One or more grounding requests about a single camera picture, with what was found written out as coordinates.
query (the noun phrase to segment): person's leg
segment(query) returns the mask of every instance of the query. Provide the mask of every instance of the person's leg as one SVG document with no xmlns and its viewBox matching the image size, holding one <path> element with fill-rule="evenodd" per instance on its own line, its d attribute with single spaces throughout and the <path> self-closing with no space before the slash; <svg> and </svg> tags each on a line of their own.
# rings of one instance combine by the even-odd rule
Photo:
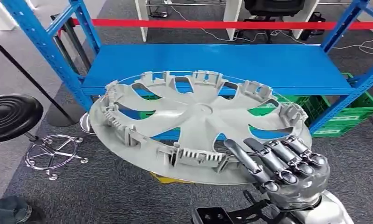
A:
<svg viewBox="0 0 373 224">
<path fill-rule="evenodd" d="M 11 196 L 0 199 L 0 223 L 26 222 L 31 212 L 31 206 L 19 197 Z"/>
</svg>

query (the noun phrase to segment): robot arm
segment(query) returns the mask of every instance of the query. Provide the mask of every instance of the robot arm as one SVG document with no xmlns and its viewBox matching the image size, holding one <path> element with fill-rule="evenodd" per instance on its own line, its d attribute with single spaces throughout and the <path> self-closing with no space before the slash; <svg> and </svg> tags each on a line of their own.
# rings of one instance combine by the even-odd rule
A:
<svg viewBox="0 0 373 224">
<path fill-rule="evenodd" d="M 270 202 L 291 213 L 280 223 L 353 224 L 343 204 L 325 190 L 330 167 L 323 155 L 312 152 L 294 136 L 264 144 L 247 138 L 244 144 L 253 150 L 254 159 L 233 140 L 224 141 Z"/>
</svg>

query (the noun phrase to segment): stanchion base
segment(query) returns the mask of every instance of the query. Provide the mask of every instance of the stanchion base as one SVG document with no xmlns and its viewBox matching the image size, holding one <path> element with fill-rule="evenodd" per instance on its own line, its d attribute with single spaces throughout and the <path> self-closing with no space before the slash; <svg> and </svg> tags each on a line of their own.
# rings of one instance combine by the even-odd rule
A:
<svg viewBox="0 0 373 224">
<path fill-rule="evenodd" d="M 62 108 L 71 117 L 71 120 L 67 119 L 56 107 L 53 107 L 47 115 L 47 121 L 51 126 L 67 127 L 74 125 L 79 122 L 79 119 L 85 113 L 85 110 L 78 104 L 66 104 Z"/>
</svg>

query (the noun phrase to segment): wheel cover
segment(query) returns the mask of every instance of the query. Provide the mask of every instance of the wheel cover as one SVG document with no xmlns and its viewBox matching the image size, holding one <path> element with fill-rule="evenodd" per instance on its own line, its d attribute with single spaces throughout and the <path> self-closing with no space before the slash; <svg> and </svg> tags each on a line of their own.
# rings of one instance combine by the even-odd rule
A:
<svg viewBox="0 0 373 224">
<path fill-rule="evenodd" d="M 252 150 L 243 143 L 245 138 L 260 142 L 269 139 L 255 136 L 250 126 L 298 136 L 311 147 L 311 136 L 304 125 L 306 113 L 297 104 L 279 103 L 270 87 L 255 81 L 230 82 L 212 71 L 184 74 L 145 72 L 134 77 L 133 83 L 126 79 L 108 84 L 106 94 L 90 110 L 90 122 L 98 138 L 116 155 L 138 167 L 206 184 L 255 182 L 231 154 L 214 147 L 220 134 L 236 141 L 251 156 Z M 186 87 L 190 92 L 181 91 Z M 235 91 L 231 99 L 219 96 L 220 91 L 229 90 Z M 144 99 L 144 94 L 157 99 Z M 268 104 L 275 109 L 266 115 L 248 112 Z M 128 109 L 154 113 L 146 119 L 134 119 L 125 113 Z M 180 137 L 172 146 L 152 139 L 175 128 L 180 128 Z"/>
</svg>

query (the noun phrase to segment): blue metal shelf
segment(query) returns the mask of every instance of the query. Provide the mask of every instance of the blue metal shelf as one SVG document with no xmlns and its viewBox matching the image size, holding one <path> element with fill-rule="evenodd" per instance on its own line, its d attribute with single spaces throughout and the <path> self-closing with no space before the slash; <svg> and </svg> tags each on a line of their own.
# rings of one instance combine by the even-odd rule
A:
<svg viewBox="0 0 373 224">
<path fill-rule="evenodd" d="M 104 86 L 115 79 L 145 71 L 212 70 L 256 80 L 282 95 L 341 95 L 311 124 L 310 132 L 314 133 L 373 86 L 373 67 L 351 87 L 327 56 L 362 11 L 373 17 L 369 0 L 353 0 L 321 45 L 101 45 L 83 0 L 69 0 L 70 6 L 47 29 L 25 0 L 0 1 L 87 111 L 93 103 L 90 96 L 103 94 Z M 97 54 L 83 82 L 52 40 L 53 34 L 73 13 Z"/>
<path fill-rule="evenodd" d="M 164 70 L 217 71 L 258 81 L 282 95 L 346 95 L 353 91 L 319 45 L 300 44 L 103 45 L 82 89 L 88 95 L 101 95 L 104 86 L 116 79 Z"/>
</svg>

